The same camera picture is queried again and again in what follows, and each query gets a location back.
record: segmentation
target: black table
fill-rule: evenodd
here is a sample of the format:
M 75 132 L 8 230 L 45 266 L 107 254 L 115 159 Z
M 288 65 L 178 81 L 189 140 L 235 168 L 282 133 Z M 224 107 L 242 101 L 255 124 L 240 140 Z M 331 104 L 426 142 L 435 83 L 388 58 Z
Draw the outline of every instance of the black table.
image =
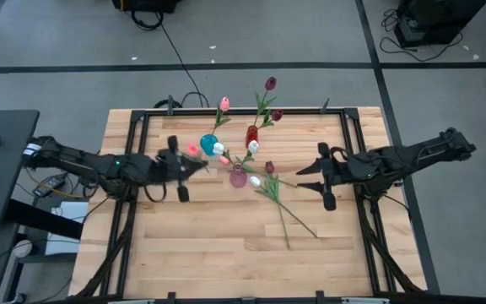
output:
M 38 111 L 0 111 L 0 284 L 19 225 L 79 239 L 82 225 L 11 199 Z

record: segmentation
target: red vase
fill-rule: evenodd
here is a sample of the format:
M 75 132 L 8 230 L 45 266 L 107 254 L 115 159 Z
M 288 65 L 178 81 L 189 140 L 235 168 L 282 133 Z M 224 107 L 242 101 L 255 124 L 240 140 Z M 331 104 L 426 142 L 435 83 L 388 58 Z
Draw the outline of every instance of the red vase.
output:
M 258 141 L 258 128 L 257 128 L 257 126 L 250 126 L 248 129 L 246 129 L 245 148 L 248 148 L 249 143 L 253 140 Z

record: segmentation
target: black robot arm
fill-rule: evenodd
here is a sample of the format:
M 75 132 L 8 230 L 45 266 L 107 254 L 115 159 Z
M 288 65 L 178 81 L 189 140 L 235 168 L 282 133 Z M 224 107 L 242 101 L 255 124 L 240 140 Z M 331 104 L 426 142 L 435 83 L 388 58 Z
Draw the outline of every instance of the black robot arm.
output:
M 360 184 L 366 197 L 378 199 L 394 182 L 440 161 L 467 160 L 475 149 L 454 128 L 441 132 L 437 138 L 411 146 L 382 147 L 350 156 L 345 155 L 342 148 L 329 149 L 327 144 L 319 143 L 321 158 L 317 158 L 312 165 L 297 174 L 321 171 L 324 182 L 301 183 L 298 186 L 319 192 L 324 198 L 324 207 L 331 211 L 337 207 L 332 186 Z M 344 162 L 335 158 L 337 152 Z
M 189 201 L 185 181 L 208 162 L 194 160 L 178 151 L 177 138 L 168 138 L 155 160 L 147 155 L 94 155 L 59 144 L 51 136 L 33 138 L 24 153 L 24 165 L 35 169 L 56 167 L 97 183 L 108 196 L 127 200 L 129 187 L 146 187 L 178 182 L 179 199 Z

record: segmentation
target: small vase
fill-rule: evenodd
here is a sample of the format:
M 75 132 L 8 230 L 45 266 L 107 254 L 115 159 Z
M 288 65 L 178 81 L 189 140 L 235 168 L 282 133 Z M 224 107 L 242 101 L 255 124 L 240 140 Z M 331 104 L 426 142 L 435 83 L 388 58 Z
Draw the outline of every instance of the small vase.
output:
M 246 185 L 246 173 L 241 167 L 241 164 L 234 165 L 234 170 L 229 173 L 229 183 L 236 188 L 244 187 Z
M 202 139 L 200 139 L 200 146 L 202 147 L 203 153 L 205 153 L 207 156 L 214 156 L 215 153 L 213 153 L 213 146 L 218 142 L 219 140 L 213 134 L 203 135 Z
M 249 143 L 253 140 L 258 141 L 258 128 L 257 126 L 250 126 L 246 129 L 245 148 L 249 147 Z

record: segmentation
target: wooden table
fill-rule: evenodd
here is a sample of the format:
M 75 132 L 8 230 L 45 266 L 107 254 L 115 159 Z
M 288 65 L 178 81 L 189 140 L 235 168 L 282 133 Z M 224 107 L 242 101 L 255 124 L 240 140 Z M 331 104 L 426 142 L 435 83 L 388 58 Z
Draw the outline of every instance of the wooden table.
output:
M 132 110 L 112 110 L 101 154 L 123 154 Z M 360 107 L 360 122 L 367 149 L 389 145 L 378 107 Z M 246 129 L 251 116 L 232 116 L 216 135 L 234 155 L 245 155 Z M 211 132 L 214 117 L 153 117 L 148 126 L 146 155 L 154 157 L 166 139 L 177 135 L 181 149 L 198 143 Z M 140 127 L 134 138 L 137 150 Z M 353 128 L 350 133 L 355 138 Z M 324 115 L 285 115 L 275 127 L 260 130 L 260 151 L 254 168 L 272 160 L 287 182 L 316 182 L 320 175 L 296 176 L 317 156 L 316 144 L 344 147 L 340 119 Z M 125 298 L 311 297 L 370 296 L 365 252 L 352 186 L 333 189 L 337 210 L 327 212 L 318 193 L 281 184 L 282 202 L 318 236 L 312 237 L 284 213 L 292 250 L 288 250 L 278 206 L 255 193 L 250 185 L 234 189 L 229 167 L 212 161 L 188 182 L 191 203 L 178 202 L 175 185 L 169 185 L 163 204 L 150 203 L 140 193 L 127 271 Z M 160 187 L 150 187 L 154 198 Z M 403 202 L 400 188 L 389 195 Z M 104 194 L 90 200 L 92 209 Z M 425 288 L 407 211 L 387 198 L 380 201 L 381 216 L 391 255 L 420 288 Z M 87 220 L 74 268 L 70 295 L 81 290 L 105 257 L 113 202 L 104 204 Z M 375 252 L 381 289 L 386 289 L 381 260 Z M 111 291 L 115 291 L 119 264 L 114 263 Z

